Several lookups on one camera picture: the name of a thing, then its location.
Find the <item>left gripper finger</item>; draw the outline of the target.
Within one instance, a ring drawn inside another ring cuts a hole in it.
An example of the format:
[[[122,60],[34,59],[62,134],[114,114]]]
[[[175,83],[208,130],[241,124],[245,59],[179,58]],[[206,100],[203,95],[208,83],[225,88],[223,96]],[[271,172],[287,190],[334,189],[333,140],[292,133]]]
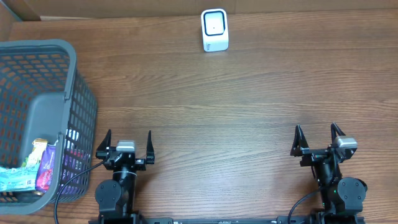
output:
[[[104,139],[100,143],[100,145],[97,147],[96,151],[101,152],[105,151],[107,147],[110,147],[111,144],[111,130],[109,129],[108,132],[106,133]]]
[[[147,136],[146,157],[155,157],[154,147],[152,144],[152,132],[149,130]]]

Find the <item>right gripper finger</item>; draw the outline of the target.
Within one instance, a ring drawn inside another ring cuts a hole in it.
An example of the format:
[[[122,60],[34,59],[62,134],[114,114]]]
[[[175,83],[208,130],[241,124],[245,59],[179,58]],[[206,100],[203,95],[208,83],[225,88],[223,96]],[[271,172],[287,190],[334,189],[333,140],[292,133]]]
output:
[[[295,127],[295,136],[290,151],[291,156],[303,156],[309,151],[307,140],[304,136],[301,126],[298,124]]]
[[[346,134],[339,128],[339,126],[335,122],[331,123],[330,129],[331,129],[331,145],[342,146]]]

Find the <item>purple sanitary pad pack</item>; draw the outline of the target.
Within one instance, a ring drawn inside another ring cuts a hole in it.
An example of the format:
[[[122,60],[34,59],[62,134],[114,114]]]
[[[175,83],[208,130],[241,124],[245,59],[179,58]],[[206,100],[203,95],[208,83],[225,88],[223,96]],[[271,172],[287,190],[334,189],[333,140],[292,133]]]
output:
[[[55,145],[48,145],[46,147],[46,150],[42,154],[40,166],[37,171],[37,177],[35,181],[35,189],[39,192],[48,191],[52,183],[55,155]]]

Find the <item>green tea carton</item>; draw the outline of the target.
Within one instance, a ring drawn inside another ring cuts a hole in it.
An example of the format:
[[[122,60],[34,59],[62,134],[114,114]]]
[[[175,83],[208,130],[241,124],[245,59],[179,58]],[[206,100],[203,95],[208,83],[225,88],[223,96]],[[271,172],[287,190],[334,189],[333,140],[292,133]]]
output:
[[[37,138],[32,142],[32,152],[25,159],[25,166],[30,167],[39,164],[42,158],[42,154],[47,148],[48,141],[46,139]]]

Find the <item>teal wet wipes pack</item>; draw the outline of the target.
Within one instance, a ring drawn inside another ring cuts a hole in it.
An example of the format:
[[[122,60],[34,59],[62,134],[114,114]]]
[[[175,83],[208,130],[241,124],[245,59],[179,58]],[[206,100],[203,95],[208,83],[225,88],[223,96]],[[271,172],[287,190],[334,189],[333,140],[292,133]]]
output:
[[[18,168],[1,168],[1,191],[21,192],[35,190],[39,165]]]

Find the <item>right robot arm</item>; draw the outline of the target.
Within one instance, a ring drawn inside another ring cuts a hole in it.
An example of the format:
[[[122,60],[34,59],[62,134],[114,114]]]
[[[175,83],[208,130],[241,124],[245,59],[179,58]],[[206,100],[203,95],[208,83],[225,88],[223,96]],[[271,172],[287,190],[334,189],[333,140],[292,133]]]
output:
[[[295,127],[290,155],[300,157],[302,167],[310,167],[318,188],[303,196],[290,209],[287,223],[364,223],[358,214],[368,191],[358,178],[343,177],[339,165],[351,159],[358,148],[355,138],[347,136],[336,123],[331,123],[331,143],[324,149],[310,149],[300,125]],[[303,218],[295,218],[295,209],[306,199],[320,194],[322,208],[313,209]]]

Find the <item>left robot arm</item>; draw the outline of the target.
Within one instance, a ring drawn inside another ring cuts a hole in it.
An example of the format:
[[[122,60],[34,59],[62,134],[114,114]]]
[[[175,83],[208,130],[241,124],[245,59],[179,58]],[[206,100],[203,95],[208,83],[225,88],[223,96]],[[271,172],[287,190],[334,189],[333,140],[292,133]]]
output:
[[[96,150],[96,158],[102,160],[106,170],[113,172],[112,178],[102,181],[95,190],[95,200],[99,205],[98,223],[142,224],[147,221],[134,211],[136,179],[138,171],[155,164],[152,133],[147,135],[145,158],[136,157],[136,144],[133,140],[120,140],[111,145],[109,130]]]

